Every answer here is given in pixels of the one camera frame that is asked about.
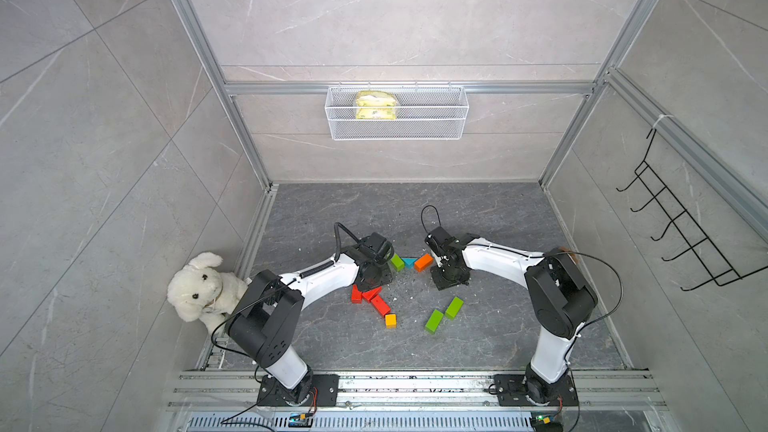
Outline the orange rectangular block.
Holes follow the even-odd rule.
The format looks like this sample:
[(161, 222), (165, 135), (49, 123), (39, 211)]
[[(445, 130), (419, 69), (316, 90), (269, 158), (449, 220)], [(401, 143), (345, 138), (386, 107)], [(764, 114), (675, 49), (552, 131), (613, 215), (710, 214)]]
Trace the orange rectangular block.
[(413, 268), (417, 272), (423, 272), (428, 270), (433, 265), (433, 263), (434, 263), (434, 258), (432, 257), (432, 255), (424, 254), (414, 262)]

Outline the green block pair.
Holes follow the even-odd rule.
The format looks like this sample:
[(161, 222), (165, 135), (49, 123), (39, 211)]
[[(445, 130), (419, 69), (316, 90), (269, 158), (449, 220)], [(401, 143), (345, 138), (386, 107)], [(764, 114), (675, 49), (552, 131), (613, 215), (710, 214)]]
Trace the green block pair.
[(440, 310), (433, 310), (430, 314), (427, 322), (425, 323), (425, 330), (429, 334), (435, 334), (444, 318), (444, 313)]
[(458, 313), (461, 311), (462, 307), (464, 305), (464, 301), (460, 299), (459, 297), (454, 297), (446, 310), (444, 311), (444, 316), (448, 318), (449, 320), (454, 320)]

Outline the red block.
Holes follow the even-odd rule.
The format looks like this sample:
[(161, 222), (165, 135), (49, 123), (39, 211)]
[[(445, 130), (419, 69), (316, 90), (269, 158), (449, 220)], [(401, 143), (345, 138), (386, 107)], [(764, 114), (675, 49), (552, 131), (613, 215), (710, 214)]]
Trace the red block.
[(381, 293), (381, 291), (382, 291), (382, 287), (374, 288), (370, 291), (362, 293), (362, 298), (365, 301), (370, 302), (374, 297), (378, 296)]
[(362, 293), (356, 285), (352, 288), (350, 300), (354, 304), (361, 304), (363, 301)]
[(374, 296), (370, 303), (382, 317), (386, 317), (391, 313), (391, 307), (379, 295)]

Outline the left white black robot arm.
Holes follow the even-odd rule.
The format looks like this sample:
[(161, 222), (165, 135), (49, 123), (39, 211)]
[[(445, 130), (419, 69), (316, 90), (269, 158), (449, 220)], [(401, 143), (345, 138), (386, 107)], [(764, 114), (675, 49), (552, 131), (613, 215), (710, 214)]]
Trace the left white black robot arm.
[(277, 275), (259, 272), (224, 324), (227, 336), (277, 383), (290, 404), (300, 404), (314, 389), (313, 372), (292, 346), (302, 311), (342, 288), (369, 292), (392, 282), (392, 243), (374, 232), (353, 243), (335, 237), (333, 255), (307, 268)]

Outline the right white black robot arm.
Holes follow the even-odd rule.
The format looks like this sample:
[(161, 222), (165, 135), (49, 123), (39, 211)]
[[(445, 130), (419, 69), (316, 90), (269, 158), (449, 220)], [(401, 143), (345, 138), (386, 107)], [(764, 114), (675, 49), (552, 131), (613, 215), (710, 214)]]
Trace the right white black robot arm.
[(467, 285), (473, 271), (484, 271), (528, 291), (541, 329), (523, 385), (530, 402), (549, 404), (564, 384), (577, 335), (597, 306), (571, 255), (559, 249), (523, 251), (473, 234), (457, 238), (442, 227), (429, 232), (425, 243), (436, 262), (430, 272), (440, 290)]

